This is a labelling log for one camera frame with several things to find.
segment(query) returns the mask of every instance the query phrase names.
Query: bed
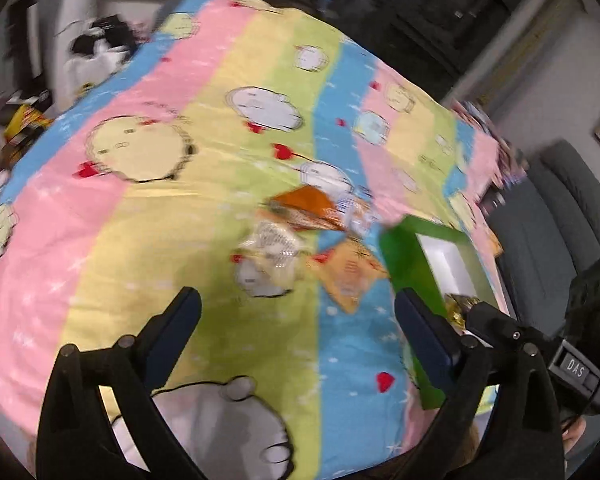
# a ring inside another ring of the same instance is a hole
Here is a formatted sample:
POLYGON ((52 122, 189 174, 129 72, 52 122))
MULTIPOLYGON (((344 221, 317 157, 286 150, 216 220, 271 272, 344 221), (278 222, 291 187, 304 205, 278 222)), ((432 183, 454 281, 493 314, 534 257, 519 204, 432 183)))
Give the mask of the bed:
MULTIPOLYGON (((0 195, 1 412, 35 435, 64 343, 110 346, 194 286, 202 320, 154 399, 209 478, 337 478, 411 449, 431 415, 402 361, 390 281, 374 280, 353 311, 310 272, 289 293, 253 294, 236 251, 263 202, 311 186, 369 204, 356 243, 380 265, 379 234, 407 214, 464 230, 506 308, 475 205, 497 153, 469 117, 299 10, 182 0, 0 195), (239 466, 201 458, 221 415, 242 421, 218 430, 243 449, 239 466)), ((320 256, 347 235, 301 237, 320 256)))

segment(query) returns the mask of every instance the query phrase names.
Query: screw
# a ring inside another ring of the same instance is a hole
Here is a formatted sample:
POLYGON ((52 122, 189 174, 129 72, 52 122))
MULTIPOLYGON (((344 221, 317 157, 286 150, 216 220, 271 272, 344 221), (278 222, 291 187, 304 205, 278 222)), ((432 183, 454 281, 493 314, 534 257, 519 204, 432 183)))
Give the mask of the screw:
POLYGON ((469 349, 474 349, 478 346, 478 340, 472 335, 463 335, 460 342, 462 346, 469 349))
POLYGON ((77 350, 77 346, 72 343, 69 343, 68 345, 64 345, 60 349, 60 355, 62 357, 69 357, 72 353, 74 353, 74 350, 77 350))
POLYGON ((123 335, 120 339, 118 339, 117 345, 120 348, 131 348, 135 342, 136 342, 135 336, 123 335))
POLYGON ((522 349, 525 351, 526 354, 530 355, 531 357, 535 357, 536 355, 538 355, 539 352, 538 347, 533 343, 525 343, 522 349))

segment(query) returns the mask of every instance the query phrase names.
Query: person's hand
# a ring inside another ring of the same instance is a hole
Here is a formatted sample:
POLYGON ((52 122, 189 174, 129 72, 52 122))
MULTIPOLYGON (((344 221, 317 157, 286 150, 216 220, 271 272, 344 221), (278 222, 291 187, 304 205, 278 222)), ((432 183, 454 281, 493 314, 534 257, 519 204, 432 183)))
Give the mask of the person's hand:
POLYGON ((580 417, 568 430, 562 434, 562 445, 564 446, 565 454, 573 449, 573 446, 577 444, 577 442, 580 440, 580 437, 584 434, 584 430, 586 429, 587 421, 580 417))

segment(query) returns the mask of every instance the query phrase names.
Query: blue stripe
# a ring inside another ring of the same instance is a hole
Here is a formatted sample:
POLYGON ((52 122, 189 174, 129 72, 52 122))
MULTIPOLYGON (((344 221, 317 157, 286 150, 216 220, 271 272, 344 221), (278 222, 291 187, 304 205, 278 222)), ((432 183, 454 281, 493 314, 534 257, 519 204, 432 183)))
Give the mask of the blue stripe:
MULTIPOLYGON (((456 143, 462 146, 462 158, 465 164, 469 164, 474 156, 474 140, 475 130, 464 121, 456 120, 456 143)), ((442 187, 442 195, 449 198, 458 191, 464 191, 466 184, 466 175, 460 171, 460 168, 454 166, 442 187)))
MULTIPOLYGON (((368 91, 378 60, 353 43, 344 43, 314 110, 315 156, 345 173, 356 187, 366 177, 351 128, 368 91), (338 125, 344 120, 346 127, 338 125)), ((380 227, 364 240, 377 253, 380 227)), ((319 250, 343 239, 320 233, 319 250)), ((319 364, 322 386, 322 458, 319 478, 331 479, 384 462, 404 434, 406 372, 393 322, 388 280, 375 282, 354 315, 345 314, 320 288, 319 364), (388 372, 394 385, 378 392, 376 375, 388 372)))
MULTIPOLYGON (((208 1, 184 0, 174 12, 195 14, 208 1)), ((94 88, 77 105, 60 116, 13 168, 11 179, 0 194, 0 204, 13 202, 29 179, 80 130, 90 116, 107 106, 120 92, 128 90, 151 73, 175 41, 168 34, 154 34, 151 43, 144 44, 122 72, 94 88)))

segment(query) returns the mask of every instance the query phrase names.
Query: cable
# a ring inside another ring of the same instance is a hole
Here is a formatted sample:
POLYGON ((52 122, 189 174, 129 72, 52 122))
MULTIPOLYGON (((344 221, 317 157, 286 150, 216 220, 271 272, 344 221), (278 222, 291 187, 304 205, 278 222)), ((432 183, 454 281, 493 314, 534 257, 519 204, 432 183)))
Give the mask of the cable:
POLYGON ((598 380, 598 384, 596 385, 595 389, 593 390, 593 393, 590 395, 589 400, 584 405, 584 408, 582 410, 580 410, 580 413, 571 417, 571 420, 569 421, 569 423, 562 430, 563 433, 565 433, 566 431, 569 431, 571 429, 571 427, 576 423, 576 421, 581 416, 583 416, 584 413, 589 409, 589 407, 591 406, 591 403, 593 402, 593 399, 596 398, 596 395, 598 394, 599 389, 600 389, 600 379, 598 380))
POLYGON ((65 32, 69 27, 71 27, 72 25, 75 25, 76 23, 81 23, 84 22, 85 20, 73 20, 71 23, 69 23, 69 25, 67 25, 63 30, 61 30, 60 32, 56 32, 54 34, 54 38, 60 36, 60 34, 62 34, 63 32, 65 32))

